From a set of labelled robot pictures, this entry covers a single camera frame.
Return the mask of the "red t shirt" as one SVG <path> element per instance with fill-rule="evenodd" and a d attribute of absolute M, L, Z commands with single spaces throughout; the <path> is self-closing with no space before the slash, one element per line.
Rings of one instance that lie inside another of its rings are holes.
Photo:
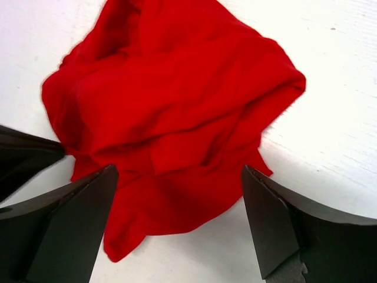
<path fill-rule="evenodd" d="M 73 180 L 118 170 L 104 233 L 118 262 L 230 209 L 244 165 L 271 175 L 262 132 L 305 88 L 276 41 L 217 1 L 107 1 L 41 96 Z"/>

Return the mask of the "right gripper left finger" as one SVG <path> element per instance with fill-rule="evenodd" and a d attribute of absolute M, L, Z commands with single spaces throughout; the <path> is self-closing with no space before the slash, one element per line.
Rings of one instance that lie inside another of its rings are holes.
<path fill-rule="evenodd" d="M 117 180 L 109 165 L 1 208 L 1 282 L 89 282 Z"/>

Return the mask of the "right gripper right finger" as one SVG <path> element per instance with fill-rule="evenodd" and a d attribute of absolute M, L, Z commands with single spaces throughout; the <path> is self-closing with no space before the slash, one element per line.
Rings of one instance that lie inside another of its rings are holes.
<path fill-rule="evenodd" d="M 331 208 L 245 166 L 242 188 L 266 282 L 376 282 L 376 220 Z"/>

